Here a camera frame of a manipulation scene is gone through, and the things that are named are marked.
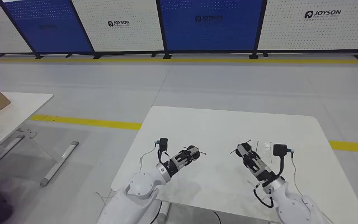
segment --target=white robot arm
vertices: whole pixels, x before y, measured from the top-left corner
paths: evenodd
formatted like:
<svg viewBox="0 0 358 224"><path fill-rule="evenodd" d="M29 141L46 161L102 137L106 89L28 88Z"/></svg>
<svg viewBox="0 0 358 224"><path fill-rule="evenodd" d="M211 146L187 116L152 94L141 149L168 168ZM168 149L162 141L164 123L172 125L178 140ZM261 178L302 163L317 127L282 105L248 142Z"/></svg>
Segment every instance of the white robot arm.
<svg viewBox="0 0 358 224"><path fill-rule="evenodd" d="M235 152L243 158L244 165L262 183L263 190L271 200L271 205L266 204L257 196L256 189L260 184L256 185L253 190L256 198L269 208L274 207L274 200L278 204L277 215L283 224L329 224L328 219L310 197L289 192L288 182L280 176L284 169L284 156L287 152L291 152L293 157L293 150L287 149L284 144L274 145L274 156L279 156L281 159L280 172L277 175L257 153L252 151L248 143L239 144Z"/></svg>
<svg viewBox="0 0 358 224"><path fill-rule="evenodd" d="M98 224L137 224L157 197L159 193L157 186L166 185L181 168L200 156L197 147L189 146L162 163L162 153L167 154L167 141L166 138L157 141L159 163L148 172L135 174L130 183L119 190L104 208L97 221Z"/></svg>

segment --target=gray floor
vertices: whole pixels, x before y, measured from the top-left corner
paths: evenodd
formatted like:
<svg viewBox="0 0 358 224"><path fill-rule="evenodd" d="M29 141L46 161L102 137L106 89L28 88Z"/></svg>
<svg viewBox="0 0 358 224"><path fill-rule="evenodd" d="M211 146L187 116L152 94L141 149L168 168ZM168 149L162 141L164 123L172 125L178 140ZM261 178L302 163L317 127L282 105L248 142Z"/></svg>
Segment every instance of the gray floor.
<svg viewBox="0 0 358 224"><path fill-rule="evenodd" d="M151 106L160 105L310 115L329 140L358 142L357 64L1 62L0 67L1 91L54 94L39 114L141 123ZM95 223L103 208L95 192L110 194L136 131L27 124L43 147L63 152L72 141L81 144L46 188L39 181L52 161L30 140L1 160L0 192L16 208L7 223ZM335 153L357 194L358 153ZM219 215L223 223L264 223ZM218 220L211 211L173 206L168 223Z"/></svg>

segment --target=yellow tape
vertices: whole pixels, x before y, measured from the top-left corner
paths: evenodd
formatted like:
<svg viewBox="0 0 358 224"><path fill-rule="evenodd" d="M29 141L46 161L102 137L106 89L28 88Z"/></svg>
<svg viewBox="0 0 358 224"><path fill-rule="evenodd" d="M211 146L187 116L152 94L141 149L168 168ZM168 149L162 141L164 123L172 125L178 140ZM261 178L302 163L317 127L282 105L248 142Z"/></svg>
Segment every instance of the yellow tape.
<svg viewBox="0 0 358 224"><path fill-rule="evenodd" d="M129 123L129 122L115 122L110 120L94 120L94 119L85 119L85 118L67 118L63 116L50 116L50 115L34 115L30 118L31 120L40 120L42 122L56 122L56 123L66 123L66 124L80 124L88 126L98 126L106 128L120 128L120 129L130 129L130 130L139 130L142 124L140 123ZM331 147L334 150L343 150L358 152L358 143L356 142L338 142L330 141Z"/></svg>
<svg viewBox="0 0 358 224"><path fill-rule="evenodd" d="M334 150L343 150L343 151L351 151L358 152L358 143L357 142L337 142L330 141L331 147Z"/></svg>
<svg viewBox="0 0 358 224"><path fill-rule="evenodd" d="M195 59L195 58L173 58L173 59L159 59L159 58L112 58L112 59L78 59L78 58L64 58L64 59L0 59L0 62L194 62L194 63L323 63L323 64L358 64L358 60L329 60L329 59Z"/></svg>
<svg viewBox="0 0 358 224"><path fill-rule="evenodd" d="M107 128L121 128L130 130L139 130L142 124L129 122L113 122L109 120L94 120L84 118L67 118L63 116L34 115L31 120L41 120L42 122L56 122L66 124L80 124Z"/></svg>

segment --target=metal table leg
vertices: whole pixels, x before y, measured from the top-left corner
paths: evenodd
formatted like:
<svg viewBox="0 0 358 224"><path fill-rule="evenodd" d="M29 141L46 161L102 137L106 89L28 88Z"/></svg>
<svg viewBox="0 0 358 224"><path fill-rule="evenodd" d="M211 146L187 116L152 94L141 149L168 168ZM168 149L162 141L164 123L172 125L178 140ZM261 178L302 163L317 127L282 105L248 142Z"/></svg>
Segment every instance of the metal table leg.
<svg viewBox="0 0 358 224"><path fill-rule="evenodd" d="M158 224L165 224L168 219L168 213L172 204L168 202L162 202L162 207L157 217Z"/></svg>
<svg viewBox="0 0 358 224"><path fill-rule="evenodd" d="M53 160L56 161L56 164L51 168L51 170L46 174L46 176L42 179L40 186L45 187L50 182L51 178L56 174L56 172L60 169L61 165L64 163L64 161L67 159L67 157L71 154L71 152L78 146L79 142L74 141L70 144L70 146L66 149L65 153L63 155L59 155L57 152L53 150L46 150L42 148L37 142L33 140L33 138L36 137L37 133L33 132L30 128L28 128L25 125L22 125L22 128L24 133L34 142L39 149L44 151L47 155L49 155Z"/></svg>
<svg viewBox="0 0 358 224"><path fill-rule="evenodd" d="M23 134L19 134L12 142L10 142L6 147L0 146L0 159L4 157L19 141L21 141L25 136Z"/></svg>
<svg viewBox="0 0 358 224"><path fill-rule="evenodd" d="M60 161L57 161L57 163L51 168L51 170L46 174L46 176L41 181L40 185L42 187L47 186L47 184L50 182L51 178L55 175L55 173L58 171L58 169L61 167L61 165L64 163L64 161L67 159L67 157L71 154L71 152L78 146L79 142L72 142L70 146L66 149L65 153L62 155L62 159Z"/></svg>

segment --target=white table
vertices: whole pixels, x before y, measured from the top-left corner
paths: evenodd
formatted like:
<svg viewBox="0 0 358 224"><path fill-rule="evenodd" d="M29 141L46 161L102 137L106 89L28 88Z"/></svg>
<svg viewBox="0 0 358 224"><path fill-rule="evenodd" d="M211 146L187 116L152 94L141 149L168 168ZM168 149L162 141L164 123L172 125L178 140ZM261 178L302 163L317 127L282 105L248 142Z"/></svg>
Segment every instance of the white table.
<svg viewBox="0 0 358 224"><path fill-rule="evenodd" d="M158 200L279 222L275 210L263 206L253 195L248 181L256 184L257 180L242 159L229 154L238 143L252 139L253 148L259 141L294 149L300 191L311 196L334 223L358 223L357 197L313 117L154 106L112 183L114 191L139 171L139 158L161 137L168 138L170 156L191 144L207 155L162 186ZM278 173L279 159L272 157L271 163L268 151L259 147L257 153ZM157 163L155 150L143 158L142 171ZM282 176L296 192L293 171L288 155ZM265 194L259 190L258 195Z"/></svg>
<svg viewBox="0 0 358 224"><path fill-rule="evenodd" d="M33 138L36 137L37 133L34 133L31 129L26 127L24 122L28 120L28 118L30 118L38 110L40 110L48 101L50 101L53 98L53 95L31 94L21 92L2 93L11 101L11 103L4 109L0 110L0 144L20 127L22 127L24 133L32 141L34 141ZM0 146L0 159L4 157L24 137L24 135L19 135L6 147ZM62 163L67 159L69 154L74 150L77 145L78 142L72 142L63 155L59 155L49 149L45 150L38 145L41 150L46 152L56 161L56 164L42 180L41 186L46 186L48 184L50 179L61 167Z"/></svg>

